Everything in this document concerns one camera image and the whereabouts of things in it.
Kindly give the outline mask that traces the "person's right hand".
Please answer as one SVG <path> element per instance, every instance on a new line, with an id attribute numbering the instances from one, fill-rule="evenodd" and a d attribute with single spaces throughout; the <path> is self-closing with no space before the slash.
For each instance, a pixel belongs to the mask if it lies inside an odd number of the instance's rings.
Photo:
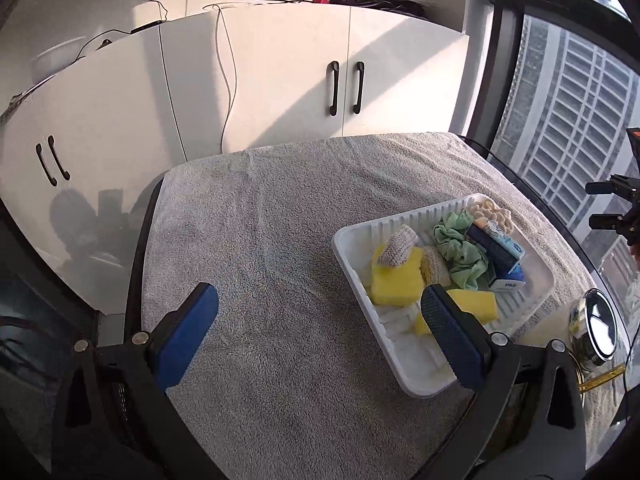
<path id="1" fill-rule="evenodd" d="M 635 244 L 630 248 L 630 254 L 634 257 L 634 261 L 637 263 L 640 269 L 640 244 Z"/>

